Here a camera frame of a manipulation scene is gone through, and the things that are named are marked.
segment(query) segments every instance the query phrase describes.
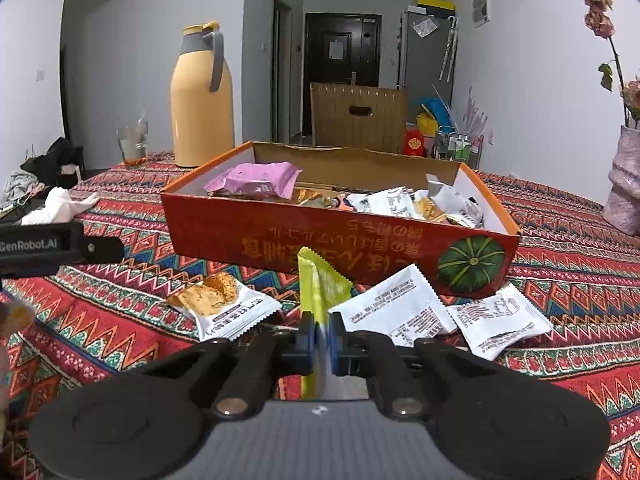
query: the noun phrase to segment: pumpkin picture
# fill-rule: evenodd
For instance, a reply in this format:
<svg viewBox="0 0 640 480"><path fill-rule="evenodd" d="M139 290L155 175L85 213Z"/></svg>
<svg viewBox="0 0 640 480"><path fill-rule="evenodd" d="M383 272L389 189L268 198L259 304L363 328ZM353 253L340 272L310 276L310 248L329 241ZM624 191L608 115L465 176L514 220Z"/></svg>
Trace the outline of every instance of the pumpkin picture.
<svg viewBox="0 0 640 480"><path fill-rule="evenodd" d="M489 236L460 238L438 259L438 279L454 294L489 285L504 261L503 246Z"/></svg>

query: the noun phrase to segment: patterned tablecloth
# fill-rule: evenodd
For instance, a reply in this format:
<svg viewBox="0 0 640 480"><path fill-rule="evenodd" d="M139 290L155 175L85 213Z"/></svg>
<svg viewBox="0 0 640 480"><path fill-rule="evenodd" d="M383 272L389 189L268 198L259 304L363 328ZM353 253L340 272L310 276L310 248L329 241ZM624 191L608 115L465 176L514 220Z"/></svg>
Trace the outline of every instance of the patterned tablecloth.
<svg viewBox="0 0 640 480"><path fill-rule="evenodd" d="M162 155L138 170L116 166L72 192L98 192L100 202L80 218L87 234L120 236L121 264L62 267L50 278L4 283L0 300L23 298L37 309L36 323L7 341L11 402L2 458L16 478L42 478L27 427L44 403L196 342L194 324L163 301L185 283L224 269L280 301L282 311L268 323L298 320L296 276L174 254L159 190L181 173ZM596 203L531 182L481 177L522 227L510 280L554 324L498 360L600 406L611 446L598 478L640 478L640 238L611 228ZM465 345L457 335L450 342ZM281 380L278 394L298 398L299 381Z"/></svg>

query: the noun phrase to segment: pink vase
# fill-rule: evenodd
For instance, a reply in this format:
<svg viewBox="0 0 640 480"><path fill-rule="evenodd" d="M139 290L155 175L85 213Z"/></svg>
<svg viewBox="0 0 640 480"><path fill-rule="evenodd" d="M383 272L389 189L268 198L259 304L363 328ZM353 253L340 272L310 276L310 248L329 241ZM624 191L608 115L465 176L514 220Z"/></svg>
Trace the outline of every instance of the pink vase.
<svg viewBox="0 0 640 480"><path fill-rule="evenodd" d="M640 130L622 126L609 180L613 188L602 216L625 234L640 233Z"/></svg>

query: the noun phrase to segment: thermos lid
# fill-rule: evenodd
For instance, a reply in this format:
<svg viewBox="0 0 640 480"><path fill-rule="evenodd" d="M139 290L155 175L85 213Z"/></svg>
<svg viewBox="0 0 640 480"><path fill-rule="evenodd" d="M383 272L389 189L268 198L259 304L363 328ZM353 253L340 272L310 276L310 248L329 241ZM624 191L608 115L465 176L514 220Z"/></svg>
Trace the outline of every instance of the thermos lid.
<svg viewBox="0 0 640 480"><path fill-rule="evenodd" d="M184 28L184 35L194 34L196 32L202 32L207 29L217 30L220 28L220 24L218 22L209 22L200 25L189 25L189 27Z"/></svg>

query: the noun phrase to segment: pink snack package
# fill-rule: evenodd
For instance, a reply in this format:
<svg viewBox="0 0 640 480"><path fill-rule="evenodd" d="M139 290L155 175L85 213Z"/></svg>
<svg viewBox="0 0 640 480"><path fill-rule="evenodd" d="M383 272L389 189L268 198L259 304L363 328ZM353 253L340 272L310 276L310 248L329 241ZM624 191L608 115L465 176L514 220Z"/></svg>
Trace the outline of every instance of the pink snack package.
<svg viewBox="0 0 640 480"><path fill-rule="evenodd" d="M279 196L291 200L293 186L301 172L289 162L238 164L219 174L204 189L209 192L225 190L232 195L256 198Z"/></svg>

